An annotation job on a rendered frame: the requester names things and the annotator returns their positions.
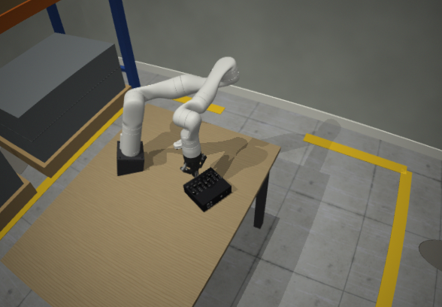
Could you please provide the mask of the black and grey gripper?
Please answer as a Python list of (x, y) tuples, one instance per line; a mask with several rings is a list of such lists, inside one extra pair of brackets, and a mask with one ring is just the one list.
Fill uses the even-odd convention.
[[(188, 157), (185, 157), (184, 155), (183, 155), (183, 158), (184, 158), (184, 166), (180, 167), (180, 169), (183, 172), (192, 175), (194, 178), (198, 177), (198, 170), (199, 170), (199, 168), (201, 168), (203, 166), (207, 157), (204, 154), (200, 153), (195, 158), (188, 158)], [(191, 163), (189, 163), (189, 162), (191, 162)], [(196, 162), (196, 163), (193, 163), (193, 162)], [(199, 164), (200, 162), (201, 162), (201, 165)], [(191, 169), (188, 169), (187, 167), (189, 167)]]

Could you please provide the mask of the black lighting desk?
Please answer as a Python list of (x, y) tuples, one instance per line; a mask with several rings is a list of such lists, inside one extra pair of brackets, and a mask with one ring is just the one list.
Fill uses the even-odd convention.
[(232, 192), (232, 186), (211, 167), (184, 184), (183, 189), (203, 212)]

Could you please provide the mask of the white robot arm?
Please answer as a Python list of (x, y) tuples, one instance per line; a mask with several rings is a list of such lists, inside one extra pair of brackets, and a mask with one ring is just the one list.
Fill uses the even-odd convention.
[(174, 148), (182, 148), (185, 157), (197, 157), (201, 153), (198, 136), (201, 126), (200, 114), (203, 114), (211, 105), (218, 87), (232, 85), (238, 82), (239, 78), (235, 59), (223, 57), (216, 62), (207, 78), (183, 74), (156, 84), (129, 90), (124, 96), (123, 103), (123, 129), (120, 134), (122, 153), (128, 157), (134, 157), (140, 152), (144, 98), (145, 102), (157, 98), (179, 99), (196, 93), (191, 100), (174, 112), (173, 122), (176, 126), (184, 128), (180, 133), (181, 140), (174, 143)]

